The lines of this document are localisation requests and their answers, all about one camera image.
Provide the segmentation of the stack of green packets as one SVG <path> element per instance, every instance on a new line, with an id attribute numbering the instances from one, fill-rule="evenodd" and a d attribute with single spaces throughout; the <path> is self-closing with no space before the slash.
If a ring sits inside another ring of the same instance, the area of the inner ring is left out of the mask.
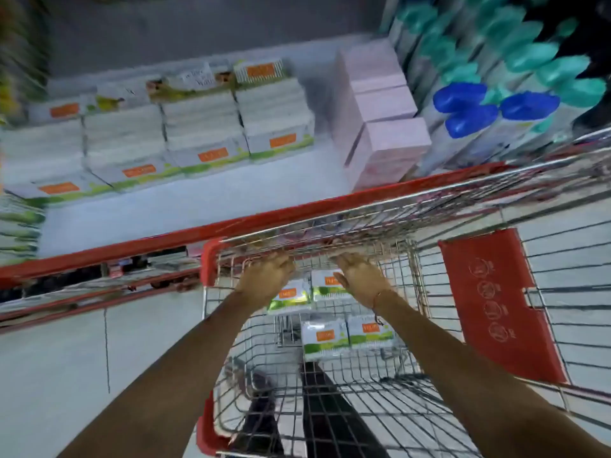
<path id="1" fill-rule="evenodd" d="M 0 193 L 0 267 L 37 259 L 44 208 Z"/>

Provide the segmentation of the person's left leg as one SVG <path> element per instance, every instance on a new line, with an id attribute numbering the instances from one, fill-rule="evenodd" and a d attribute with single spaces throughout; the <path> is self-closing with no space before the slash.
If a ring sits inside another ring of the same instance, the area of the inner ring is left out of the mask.
<path id="1" fill-rule="evenodd" d="M 241 454 L 285 456 L 276 419 L 274 385 L 267 376 L 257 371 L 242 376 L 238 385 L 247 394 L 250 406 L 241 430 L 228 449 Z"/>

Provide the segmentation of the person's right hand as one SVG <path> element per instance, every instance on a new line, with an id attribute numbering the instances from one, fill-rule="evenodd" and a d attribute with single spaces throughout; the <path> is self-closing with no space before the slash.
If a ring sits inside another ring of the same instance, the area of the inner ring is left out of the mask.
<path id="1" fill-rule="evenodd" d="M 398 297 L 383 273 L 363 255 L 341 253 L 332 261 L 347 277 L 351 295 L 364 307 L 376 310 L 383 302 Z"/>

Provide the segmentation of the white green orange-label packet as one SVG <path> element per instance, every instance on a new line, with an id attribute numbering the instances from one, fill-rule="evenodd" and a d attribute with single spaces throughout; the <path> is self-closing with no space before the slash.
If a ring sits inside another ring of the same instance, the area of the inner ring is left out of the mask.
<path id="1" fill-rule="evenodd" d="M 308 279 L 289 280 L 266 308 L 268 315 L 307 313 L 312 310 L 311 287 Z"/>
<path id="2" fill-rule="evenodd" d="M 395 346 L 395 332 L 376 315 L 351 315 L 347 318 L 350 347 L 354 350 L 385 349 Z"/>
<path id="3" fill-rule="evenodd" d="M 350 351 L 345 319 L 304 321 L 301 324 L 302 354 L 305 362 L 316 362 Z"/>
<path id="4" fill-rule="evenodd" d="M 352 297 L 335 274 L 341 274 L 341 270 L 317 269 L 311 271 L 312 300 L 314 302 L 345 300 Z"/>

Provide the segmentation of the person's right forearm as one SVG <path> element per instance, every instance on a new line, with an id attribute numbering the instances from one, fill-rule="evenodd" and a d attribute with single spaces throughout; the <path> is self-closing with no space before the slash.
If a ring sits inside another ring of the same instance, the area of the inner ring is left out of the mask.
<path id="1" fill-rule="evenodd" d="M 611 458 L 532 388 L 409 307 L 379 305 L 484 458 Z"/>

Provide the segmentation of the red plastic cart seat flap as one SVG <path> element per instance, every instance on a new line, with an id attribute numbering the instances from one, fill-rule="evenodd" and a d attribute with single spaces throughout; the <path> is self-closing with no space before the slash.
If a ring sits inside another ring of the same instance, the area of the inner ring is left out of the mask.
<path id="1" fill-rule="evenodd" d="M 440 240 L 465 342 L 514 376 L 567 382 L 545 312 L 530 307 L 535 287 L 515 228 Z"/>

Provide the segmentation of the pink box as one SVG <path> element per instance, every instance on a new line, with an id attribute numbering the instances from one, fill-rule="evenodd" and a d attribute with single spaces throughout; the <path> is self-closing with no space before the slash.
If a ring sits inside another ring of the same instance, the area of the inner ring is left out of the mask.
<path id="1" fill-rule="evenodd" d="M 340 49 L 335 60 L 335 78 L 340 88 L 355 93 L 407 85 L 398 57 L 387 38 Z"/>
<path id="2" fill-rule="evenodd" d="M 418 112 L 407 86 L 356 93 L 345 90 L 335 102 L 331 118 L 334 140 L 353 141 L 365 123 L 412 118 Z"/>
<path id="3" fill-rule="evenodd" d="M 350 191 L 399 182 L 431 145 L 421 117 L 365 123 L 345 166 Z"/>

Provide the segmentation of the wire shopping cart red trim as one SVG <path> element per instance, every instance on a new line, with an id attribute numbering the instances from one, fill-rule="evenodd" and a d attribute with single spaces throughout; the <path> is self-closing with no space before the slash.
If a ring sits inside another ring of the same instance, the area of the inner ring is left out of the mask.
<path id="1" fill-rule="evenodd" d="M 299 274 L 331 269 L 357 252 L 376 264 L 421 314 L 465 341 L 440 240 L 515 228 L 567 382 L 522 378 L 578 426 L 611 447 L 611 124 L 577 138 L 555 159 L 462 180 L 450 176 L 407 194 L 208 242 L 202 252 L 203 316 L 250 262 L 286 250 Z M 303 422 L 301 324 L 372 315 L 352 298 L 313 302 L 311 314 L 249 317 L 238 333 L 197 424 L 197 445 L 215 458 L 308 458 Z M 477 458 L 480 452 L 401 342 L 316 361 L 390 458 Z M 261 372 L 274 385 L 285 456 L 228 449 L 250 406 L 240 378 Z"/>

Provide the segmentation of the group of teal-capped bottles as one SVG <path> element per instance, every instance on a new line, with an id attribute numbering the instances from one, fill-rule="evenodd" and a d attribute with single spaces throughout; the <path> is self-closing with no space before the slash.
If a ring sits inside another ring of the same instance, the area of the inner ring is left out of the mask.
<path id="1" fill-rule="evenodd" d="M 572 136 L 572 127 L 607 92 L 593 73 L 595 53 L 565 43 L 580 18 L 553 13 L 550 0 L 386 0 L 380 32 L 403 68 L 419 110 L 453 82 L 483 83 L 480 105 L 499 106 L 517 93 L 549 92 L 560 106 L 545 121 L 489 161 L 528 157 Z"/>

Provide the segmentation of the white bottle blue cap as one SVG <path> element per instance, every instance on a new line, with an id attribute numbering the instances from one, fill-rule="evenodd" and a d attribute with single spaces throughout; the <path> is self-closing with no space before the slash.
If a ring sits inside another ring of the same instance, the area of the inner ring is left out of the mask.
<path id="1" fill-rule="evenodd" d="M 489 161 L 545 121 L 559 106 L 560 98 L 549 92 L 524 91 L 505 98 L 498 106 L 496 121 L 449 160 L 446 168 L 464 169 Z"/>
<path id="2" fill-rule="evenodd" d="M 472 106 L 450 114 L 430 132 L 432 144 L 418 161 L 413 176 L 425 177 L 441 168 L 487 130 L 498 115 L 499 107 L 493 104 Z"/>
<path id="3" fill-rule="evenodd" d="M 487 93 L 488 86 L 483 83 L 453 82 L 425 100 L 420 117 L 432 135 L 452 114 L 480 105 Z"/>

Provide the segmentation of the person's leg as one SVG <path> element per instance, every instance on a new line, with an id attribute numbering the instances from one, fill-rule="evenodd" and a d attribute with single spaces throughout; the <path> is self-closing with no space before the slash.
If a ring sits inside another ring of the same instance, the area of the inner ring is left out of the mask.
<path id="1" fill-rule="evenodd" d="M 242 376 L 238 385 L 247 394 L 250 406 L 241 430 L 228 449 L 241 454 L 285 456 L 276 419 L 274 385 L 267 376 L 257 371 Z"/>
<path id="2" fill-rule="evenodd" d="M 301 362 L 308 458 L 390 458 L 317 362 Z"/>

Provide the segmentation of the rows of white shelf packets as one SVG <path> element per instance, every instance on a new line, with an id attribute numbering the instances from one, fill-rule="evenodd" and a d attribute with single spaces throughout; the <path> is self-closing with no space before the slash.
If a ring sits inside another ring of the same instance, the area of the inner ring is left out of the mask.
<path id="1" fill-rule="evenodd" d="M 315 114 L 282 59 L 201 61 L 28 103 L 0 129 L 0 192 L 34 205 L 126 193 L 313 145 Z"/>

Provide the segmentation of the person's left forearm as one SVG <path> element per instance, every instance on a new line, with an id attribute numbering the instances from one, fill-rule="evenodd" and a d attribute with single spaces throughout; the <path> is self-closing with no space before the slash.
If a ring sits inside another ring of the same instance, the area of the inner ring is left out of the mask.
<path id="1" fill-rule="evenodd" d="M 269 301 L 245 289 L 229 294 L 57 458 L 182 458 L 241 327 Z"/>

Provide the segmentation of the person's right leg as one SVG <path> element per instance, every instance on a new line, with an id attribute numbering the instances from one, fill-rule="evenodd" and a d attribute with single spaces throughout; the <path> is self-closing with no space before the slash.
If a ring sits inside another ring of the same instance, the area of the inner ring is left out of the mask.
<path id="1" fill-rule="evenodd" d="M 301 362 L 308 458 L 390 458 L 317 362 Z"/>

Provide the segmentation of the red lower shelf rail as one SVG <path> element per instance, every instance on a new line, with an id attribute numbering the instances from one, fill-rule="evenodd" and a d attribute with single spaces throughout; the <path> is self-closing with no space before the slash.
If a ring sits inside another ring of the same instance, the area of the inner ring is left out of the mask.
<path id="1" fill-rule="evenodd" d="M 166 292 L 183 292 L 196 285 L 200 280 L 200 267 L 189 267 L 172 273 L 167 270 L 154 270 L 141 273 L 141 278 L 120 278 L 118 285 L 107 285 L 88 289 L 84 294 L 71 294 L 66 299 L 59 299 L 66 290 L 42 295 L 42 298 L 55 297 L 40 305 L 34 305 L 31 298 L 23 299 L 26 307 L 7 311 L 0 308 L 0 335 L 10 331 L 49 323 L 65 317 L 72 317 L 99 309 L 107 309 L 132 302 L 134 300 L 153 297 Z"/>

